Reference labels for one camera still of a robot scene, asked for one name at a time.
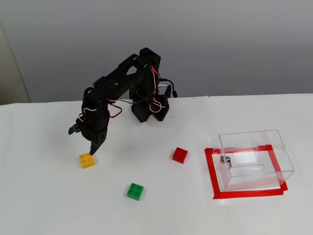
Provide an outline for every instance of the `yellow lego brick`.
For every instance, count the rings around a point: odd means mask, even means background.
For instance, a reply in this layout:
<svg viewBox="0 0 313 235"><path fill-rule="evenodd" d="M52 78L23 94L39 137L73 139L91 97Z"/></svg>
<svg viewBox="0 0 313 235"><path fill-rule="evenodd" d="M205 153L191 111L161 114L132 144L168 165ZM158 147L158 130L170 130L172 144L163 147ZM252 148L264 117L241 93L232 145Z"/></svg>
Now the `yellow lego brick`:
<svg viewBox="0 0 313 235"><path fill-rule="evenodd" d="M93 157L89 153L80 155L79 159L80 159L80 163L82 164L83 169L95 165Z"/></svg>

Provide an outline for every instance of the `metal clip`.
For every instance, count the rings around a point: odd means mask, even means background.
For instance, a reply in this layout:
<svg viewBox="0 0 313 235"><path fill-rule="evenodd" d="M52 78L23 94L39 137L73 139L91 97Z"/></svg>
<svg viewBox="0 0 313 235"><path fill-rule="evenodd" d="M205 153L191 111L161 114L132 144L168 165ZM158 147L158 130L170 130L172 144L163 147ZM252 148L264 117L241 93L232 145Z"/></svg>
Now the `metal clip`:
<svg viewBox="0 0 313 235"><path fill-rule="evenodd" d="M230 161L230 157L229 156L224 156L224 155L221 155L220 157L220 162L222 165L224 165L225 163L228 163L229 164L229 168L231 168L231 161Z"/></svg>

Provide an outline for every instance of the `black wire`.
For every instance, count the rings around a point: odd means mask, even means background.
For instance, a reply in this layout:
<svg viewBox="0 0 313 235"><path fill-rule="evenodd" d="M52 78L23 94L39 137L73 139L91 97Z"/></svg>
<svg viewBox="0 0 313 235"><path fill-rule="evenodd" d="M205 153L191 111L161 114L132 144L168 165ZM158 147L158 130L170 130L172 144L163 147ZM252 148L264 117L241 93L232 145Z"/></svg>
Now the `black wire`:
<svg viewBox="0 0 313 235"><path fill-rule="evenodd" d="M170 82L172 84L172 86L173 86L173 92L172 93L173 93L173 96L176 98L177 97L177 92L174 89L174 83L171 80L166 79L166 78L160 78L160 82L162 82L162 81Z"/></svg>
<svg viewBox="0 0 313 235"><path fill-rule="evenodd" d="M163 81L170 82L170 83L172 84L173 91L175 90L175 89L174 89L174 83L173 83L171 80L166 79L166 78L160 78L160 82L163 82Z"/></svg>

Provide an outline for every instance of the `red lego brick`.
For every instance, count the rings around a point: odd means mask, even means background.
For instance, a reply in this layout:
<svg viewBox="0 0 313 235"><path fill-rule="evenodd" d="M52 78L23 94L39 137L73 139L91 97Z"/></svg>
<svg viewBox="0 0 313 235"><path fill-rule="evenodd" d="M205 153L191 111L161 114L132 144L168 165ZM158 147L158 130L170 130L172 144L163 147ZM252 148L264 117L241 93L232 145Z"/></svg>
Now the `red lego brick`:
<svg viewBox="0 0 313 235"><path fill-rule="evenodd" d="M181 148L177 148L173 155L173 160L183 164L187 156L187 153L188 151L181 149Z"/></svg>

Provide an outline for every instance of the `lego brick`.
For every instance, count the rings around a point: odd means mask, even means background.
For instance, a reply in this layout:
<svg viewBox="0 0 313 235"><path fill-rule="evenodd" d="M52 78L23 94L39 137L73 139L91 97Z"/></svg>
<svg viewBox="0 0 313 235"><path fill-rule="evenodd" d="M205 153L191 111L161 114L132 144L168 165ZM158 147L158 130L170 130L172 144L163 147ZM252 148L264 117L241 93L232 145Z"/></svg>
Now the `lego brick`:
<svg viewBox="0 0 313 235"><path fill-rule="evenodd" d="M177 148L173 155L173 160L183 164L186 159L187 153L188 151L181 148Z"/></svg>
<svg viewBox="0 0 313 235"><path fill-rule="evenodd" d="M143 186L132 183L127 192L127 197L139 201L142 192L143 192Z"/></svg>
<svg viewBox="0 0 313 235"><path fill-rule="evenodd" d="M94 159L92 155L89 153L85 153L79 156L80 163L82 164L82 168L85 169L87 167L93 166L94 164Z"/></svg>

